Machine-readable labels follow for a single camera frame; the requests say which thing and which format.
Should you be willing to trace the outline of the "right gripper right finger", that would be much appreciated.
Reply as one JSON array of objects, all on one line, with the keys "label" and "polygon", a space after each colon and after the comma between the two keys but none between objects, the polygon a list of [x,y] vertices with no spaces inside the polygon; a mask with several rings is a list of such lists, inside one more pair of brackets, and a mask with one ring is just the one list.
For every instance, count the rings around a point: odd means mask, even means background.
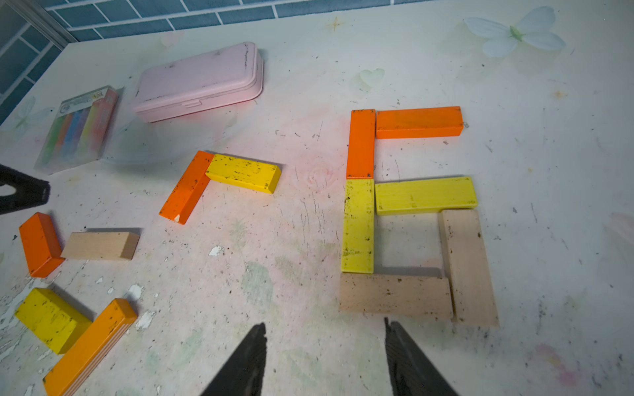
[{"label": "right gripper right finger", "polygon": [[395,396],[458,396],[454,388],[398,322],[390,322],[388,318],[385,318],[384,323],[387,366],[392,393]]}]

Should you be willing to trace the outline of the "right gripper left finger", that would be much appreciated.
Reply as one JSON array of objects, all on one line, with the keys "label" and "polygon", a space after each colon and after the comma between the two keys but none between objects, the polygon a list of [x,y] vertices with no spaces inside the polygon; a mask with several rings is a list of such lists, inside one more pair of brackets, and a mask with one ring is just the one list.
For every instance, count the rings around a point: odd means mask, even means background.
[{"label": "right gripper left finger", "polygon": [[249,330],[201,395],[260,396],[266,360],[266,326],[260,323]]}]

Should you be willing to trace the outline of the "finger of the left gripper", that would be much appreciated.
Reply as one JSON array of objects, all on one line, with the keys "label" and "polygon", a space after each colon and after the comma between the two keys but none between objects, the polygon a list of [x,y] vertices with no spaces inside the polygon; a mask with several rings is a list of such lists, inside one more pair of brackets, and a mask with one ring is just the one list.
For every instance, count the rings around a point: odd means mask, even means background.
[{"label": "finger of the left gripper", "polygon": [[28,208],[43,206],[49,201],[51,185],[44,180],[33,178],[7,166],[1,166],[1,185],[13,187],[16,191],[1,197],[0,214],[9,214]]}]

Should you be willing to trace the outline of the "natural wood block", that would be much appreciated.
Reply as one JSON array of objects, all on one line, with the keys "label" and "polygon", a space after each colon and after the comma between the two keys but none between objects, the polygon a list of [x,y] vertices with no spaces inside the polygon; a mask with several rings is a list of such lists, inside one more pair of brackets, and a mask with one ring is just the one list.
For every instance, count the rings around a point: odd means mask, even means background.
[{"label": "natural wood block", "polygon": [[412,277],[343,273],[339,308],[363,314],[453,318],[449,281],[443,277]]},{"label": "natural wood block", "polygon": [[500,320],[478,211],[442,211],[439,231],[451,287],[453,321],[498,328]]},{"label": "natural wood block", "polygon": [[140,236],[131,232],[72,233],[61,257],[76,260],[130,261]]}]

